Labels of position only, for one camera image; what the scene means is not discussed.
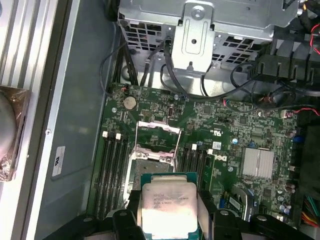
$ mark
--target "black cable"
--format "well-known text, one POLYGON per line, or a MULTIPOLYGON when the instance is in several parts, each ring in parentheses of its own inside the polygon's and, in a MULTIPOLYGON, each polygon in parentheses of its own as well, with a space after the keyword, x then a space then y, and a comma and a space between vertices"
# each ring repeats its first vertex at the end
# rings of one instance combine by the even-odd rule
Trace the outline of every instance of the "black cable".
POLYGON ((161 69, 160 69, 160 82, 161 84, 170 92, 174 93, 174 94, 178 94, 176 89, 173 89, 172 87, 168 86, 167 84, 165 84, 164 80, 163 80, 163 76, 164 76, 164 68, 165 68, 166 64, 163 64, 161 69))
POLYGON ((311 89, 311 88, 302 88, 302 87, 296 87, 296 86, 291 86, 290 84, 284 82, 284 81, 279 81, 280 85, 285 87, 286 89, 295 92, 297 94, 301 94, 304 96, 310 96, 310 97, 320 97, 320 89, 311 89))
POLYGON ((284 110, 284 109, 301 109, 301 108, 312 108, 312 109, 317 109, 317 106, 315 105, 311 105, 311 104, 293 104, 293 105, 282 105, 282 106, 275 106, 275 107, 265 107, 262 105, 258 105, 255 102, 254 99, 254 91, 256 88, 257 82, 255 82, 252 86, 252 90, 251 90, 251 102, 252 104, 257 108, 257 109, 261 109, 261 110, 284 110))
POLYGON ((128 68, 130 82, 132 85, 138 86, 139 84, 138 84, 137 72, 136 72, 134 61, 132 60, 128 45, 124 46, 123 51, 124 51, 126 66, 128 68))
POLYGON ((150 63, 151 63, 152 58, 154 57, 155 54, 157 54, 158 52, 160 52, 163 48, 164 48, 164 43, 162 42, 162 43, 161 43, 159 46, 157 46, 156 49, 153 50, 153 51, 151 52, 151 54, 148 56, 147 61, 146 61, 145 66, 144 66, 143 76, 142 76, 141 82, 140 82, 140 86, 141 86, 141 87, 144 86, 145 83, 146 83, 147 76, 148 76, 148 73, 149 73, 150 63))
MULTIPOLYGON (((236 80, 235 80, 235 78, 234 78, 234 73, 235 73, 235 71, 238 69, 238 68, 240 68, 240 67, 242 67, 242 66, 246 66, 246 65, 252 65, 252 66, 254 66, 255 65, 255 63, 254 62, 243 62, 243 63, 240 63, 238 66, 236 66, 233 70, 232 70, 232 72, 231 72, 231 74, 230 74, 230 81, 231 81, 231 83, 232 83, 232 85, 235 87, 235 88, 238 88, 239 87, 239 85, 236 83, 236 80)), ((250 91, 248 91, 247 89, 241 89, 243 92, 245 92, 245 93, 247 93, 247 94, 251 94, 250 93, 250 91)))
POLYGON ((109 93, 105 86, 104 86, 104 80, 103 80, 103 72, 104 72, 104 65, 106 63, 106 61, 115 53, 117 53, 119 51, 119 49, 121 49, 123 46, 125 46, 127 43, 126 42, 123 42, 121 45, 119 45, 116 49, 114 49, 111 53, 109 53, 102 61, 101 61, 101 64, 100 64, 100 71, 99 71, 99 77, 100 77, 100 85, 101 85, 101 88, 102 90, 104 91, 104 93, 111 97, 112 94, 109 93))
POLYGON ((251 84, 253 82, 253 80, 250 79, 246 83, 240 85, 238 88, 235 88, 229 92, 226 92, 226 93, 223 93, 220 95, 216 95, 216 96, 200 97, 197 95, 192 95, 192 94, 189 94, 186 92, 186 90, 181 86, 181 84, 179 83, 179 81, 177 80, 177 78, 175 76, 175 73, 173 71, 173 62, 172 62, 172 59, 170 56, 170 43, 169 43, 169 41, 166 41, 164 44, 164 58, 165 58, 165 63, 166 63, 166 68, 168 70, 168 73, 169 73, 174 85, 178 89, 178 91, 180 91, 181 94, 183 94, 184 96, 186 96, 187 98, 189 98, 190 100, 195 101, 195 102, 215 101, 215 100, 225 98, 227 96, 230 96, 230 95, 238 92, 239 90, 245 88, 246 86, 248 86, 249 84, 251 84))
POLYGON ((201 88, 202 88, 202 91, 204 93, 205 96, 209 97, 206 89, 205 89, 205 75, 201 75, 201 79, 200 79, 200 82, 201 82, 201 88))

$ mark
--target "red wire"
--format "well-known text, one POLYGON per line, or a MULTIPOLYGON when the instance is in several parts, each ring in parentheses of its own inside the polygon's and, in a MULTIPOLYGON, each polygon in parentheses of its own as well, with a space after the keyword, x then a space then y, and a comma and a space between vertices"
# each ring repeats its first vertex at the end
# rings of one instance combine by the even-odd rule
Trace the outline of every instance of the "red wire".
POLYGON ((317 54, 320 55, 320 51, 316 48, 314 48, 314 30, 317 28, 317 27, 320 27, 320 23, 319 24, 316 24, 312 29, 311 29, 311 39, 310 39, 310 47, 315 50, 315 52, 317 54))
POLYGON ((305 216, 302 216, 302 220, 303 220, 305 223, 311 225, 312 227, 315 227, 315 228, 318 228, 318 227, 319 227, 317 224, 315 224, 315 223, 313 223, 312 221, 309 221, 308 219, 306 219, 305 216))
POLYGON ((297 110, 297 111, 294 111, 294 113, 299 113, 299 112, 301 112, 301 111, 308 111, 308 110, 311 110, 311 111, 313 111, 317 116, 319 116, 320 117, 320 113, 318 113, 318 111, 317 110, 315 110, 314 108, 311 108, 311 107, 304 107, 304 108, 301 108, 301 109, 299 109, 299 110, 297 110))

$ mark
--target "chipset heatsink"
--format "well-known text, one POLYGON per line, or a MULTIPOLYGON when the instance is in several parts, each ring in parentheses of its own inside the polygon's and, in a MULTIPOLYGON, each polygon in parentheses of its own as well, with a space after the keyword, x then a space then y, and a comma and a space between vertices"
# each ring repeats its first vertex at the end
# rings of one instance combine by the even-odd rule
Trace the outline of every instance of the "chipset heatsink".
POLYGON ((264 149, 244 148, 240 172, 257 178, 272 178, 275 153, 264 149))

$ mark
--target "screw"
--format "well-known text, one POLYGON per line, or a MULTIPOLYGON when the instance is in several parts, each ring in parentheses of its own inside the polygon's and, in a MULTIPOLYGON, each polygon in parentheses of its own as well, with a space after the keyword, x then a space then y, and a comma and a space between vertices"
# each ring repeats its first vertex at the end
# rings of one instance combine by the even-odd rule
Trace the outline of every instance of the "screw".
POLYGON ((51 130, 50 129, 45 130, 45 135, 50 135, 50 134, 51 134, 51 130))
POLYGON ((221 213, 222 215, 224 215, 224 216, 229 215, 229 212, 228 212, 228 211, 226 211, 226 210, 222 210, 222 211, 220 211, 220 213, 221 213))
POLYGON ((256 217, 258 220, 262 221, 262 222, 266 222, 267 218, 265 216, 257 216, 256 217))
POLYGON ((16 98, 15 96, 12 96, 10 99, 11 99, 11 101, 12 101, 13 103, 15 103, 15 102, 17 101, 17 98, 16 98))
POLYGON ((194 12, 194 15, 195 15, 197 18, 199 18, 199 17, 200 17, 200 13, 201 13, 201 11, 198 9, 198 10, 196 10, 196 11, 194 12))
POLYGON ((90 222, 92 221, 92 218, 91 217, 86 217, 85 219, 83 219, 83 221, 86 223, 86 222, 90 222))

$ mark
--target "white label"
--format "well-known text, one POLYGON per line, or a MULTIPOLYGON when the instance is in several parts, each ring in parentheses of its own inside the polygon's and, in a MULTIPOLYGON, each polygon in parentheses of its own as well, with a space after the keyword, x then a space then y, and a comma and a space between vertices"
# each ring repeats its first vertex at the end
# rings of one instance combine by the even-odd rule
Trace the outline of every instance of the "white label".
POLYGON ((221 133, 221 131, 214 130, 214 131, 213 131, 213 135, 215 135, 215 136, 217 136, 217 137, 221 137, 222 133, 221 133))
POLYGON ((216 154, 213 154, 213 156, 214 156, 214 160, 223 161, 223 162, 227 161, 227 156, 221 156, 216 154))
POLYGON ((219 141, 214 141, 212 144, 212 148, 216 150, 221 150, 221 142, 219 141))
POLYGON ((52 177, 57 176, 61 173, 62 163, 64 161, 65 149, 66 149, 66 146, 58 146, 56 148, 52 177))
POLYGON ((229 202, 230 202, 236 209, 240 210, 241 205, 240 205, 236 200, 234 200, 232 197, 230 197, 229 202))

